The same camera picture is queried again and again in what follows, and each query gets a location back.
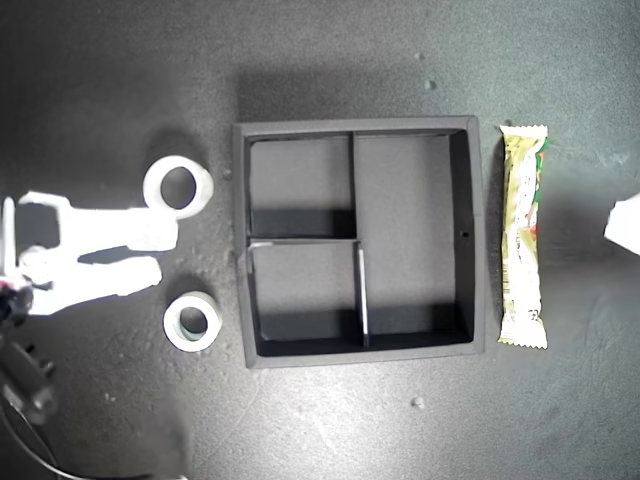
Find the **white plastic part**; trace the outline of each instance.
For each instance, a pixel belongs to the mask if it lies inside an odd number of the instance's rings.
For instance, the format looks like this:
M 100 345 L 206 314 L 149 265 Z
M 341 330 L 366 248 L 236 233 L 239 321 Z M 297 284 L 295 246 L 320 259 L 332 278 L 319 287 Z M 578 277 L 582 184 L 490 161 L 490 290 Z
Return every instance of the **white plastic part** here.
M 203 333 L 188 331 L 180 321 L 180 314 L 185 308 L 195 308 L 202 312 L 207 322 Z M 222 328 L 220 315 L 215 300 L 203 292 L 189 292 L 174 300 L 164 314 L 164 331 L 167 338 L 183 352 L 199 352 L 211 346 Z
M 629 200 L 616 202 L 609 214 L 609 222 L 604 230 L 606 239 L 640 255 L 640 194 Z
M 66 197 L 38 192 L 27 193 L 19 203 L 52 207 L 58 218 L 60 244 L 51 249 L 37 245 L 28 248 L 20 255 L 16 270 L 33 284 L 33 305 L 29 311 L 33 315 L 50 315 L 96 298 L 130 295 L 157 285 L 162 279 L 160 265 L 153 257 L 134 257 L 103 265 L 79 263 L 82 255 L 123 246 L 135 251 L 171 250 L 178 240 L 175 217 L 148 208 L 77 209 Z M 7 206 L 5 200 L 5 211 L 12 213 Z M 12 228 L 5 223 L 7 215 L 4 217 L 3 233 L 7 236 L 3 256 L 8 263 L 11 255 L 6 242 L 14 235 L 10 235 Z M 15 263 L 15 243 L 13 249 Z
M 2 205 L 2 271 L 7 277 L 16 275 L 16 205 L 7 197 Z
M 51 315 L 70 305 L 111 295 L 127 296 L 157 285 L 162 271 L 153 257 L 134 257 L 107 265 L 75 263 L 59 272 L 51 289 L 33 289 L 31 315 Z
M 177 168 L 187 170 L 193 176 L 196 184 L 196 190 L 191 202 L 180 209 L 169 206 L 162 197 L 162 181 L 169 172 Z M 144 201 L 149 208 L 170 212 L 180 220 L 193 217 L 204 209 L 213 196 L 213 179 L 209 172 L 193 160 L 179 155 L 172 155 L 161 158 L 149 167 L 142 182 L 142 193 Z

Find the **black tray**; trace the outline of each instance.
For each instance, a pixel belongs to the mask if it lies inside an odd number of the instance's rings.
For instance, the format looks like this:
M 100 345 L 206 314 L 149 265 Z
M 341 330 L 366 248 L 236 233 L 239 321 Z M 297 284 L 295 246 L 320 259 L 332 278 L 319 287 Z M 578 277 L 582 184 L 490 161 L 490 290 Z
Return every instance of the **black tray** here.
M 248 367 L 484 350 L 475 117 L 234 128 Z

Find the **white speck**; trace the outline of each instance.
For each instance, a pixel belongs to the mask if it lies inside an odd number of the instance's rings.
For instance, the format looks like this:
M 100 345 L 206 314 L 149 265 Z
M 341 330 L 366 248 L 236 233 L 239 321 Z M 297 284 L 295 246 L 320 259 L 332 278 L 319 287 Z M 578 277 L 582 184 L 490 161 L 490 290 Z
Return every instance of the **white speck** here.
M 425 409 L 425 403 L 424 403 L 424 398 L 422 397 L 416 397 L 413 400 L 411 400 L 411 406 L 415 407 L 419 410 L 424 410 Z

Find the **tray divider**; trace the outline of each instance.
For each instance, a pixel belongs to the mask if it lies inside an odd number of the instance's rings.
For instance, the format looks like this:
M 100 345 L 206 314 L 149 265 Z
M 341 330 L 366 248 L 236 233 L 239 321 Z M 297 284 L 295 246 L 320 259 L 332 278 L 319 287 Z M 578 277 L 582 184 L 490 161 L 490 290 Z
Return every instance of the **tray divider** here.
M 362 328 L 362 346 L 369 348 L 369 312 L 367 306 L 367 282 L 365 276 L 365 260 L 362 239 L 358 231 L 358 203 L 357 203 L 357 181 L 356 173 L 358 162 L 361 158 L 358 154 L 358 133 L 351 132 L 349 135 L 349 170 L 351 175 L 351 204 L 353 205 L 354 221 L 356 222 L 356 237 L 358 242 L 355 245 L 355 267 L 356 267 L 356 295 L 358 313 L 360 316 L 360 327 Z

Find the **white tape roll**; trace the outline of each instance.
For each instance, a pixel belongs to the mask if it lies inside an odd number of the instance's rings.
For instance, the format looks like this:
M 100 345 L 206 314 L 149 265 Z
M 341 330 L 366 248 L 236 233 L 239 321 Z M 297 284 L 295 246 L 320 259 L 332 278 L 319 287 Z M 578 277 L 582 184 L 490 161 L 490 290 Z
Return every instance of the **white tape roll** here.
M 185 308 L 202 312 L 207 322 L 203 333 L 192 333 L 182 325 L 180 314 Z M 183 352 L 199 352 L 209 347 L 222 328 L 222 316 L 216 302 L 203 292 L 189 292 L 169 305 L 164 313 L 164 332 L 171 343 Z
M 196 183 L 193 199 L 189 205 L 180 209 L 169 206 L 162 197 L 162 181 L 170 171 L 176 168 L 187 170 Z M 142 193 L 147 207 L 172 212 L 177 219 L 188 218 L 200 213 L 211 200 L 213 196 L 213 180 L 209 172 L 193 160 L 179 155 L 172 155 L 161 158 L 149 167 L 142 182 Z

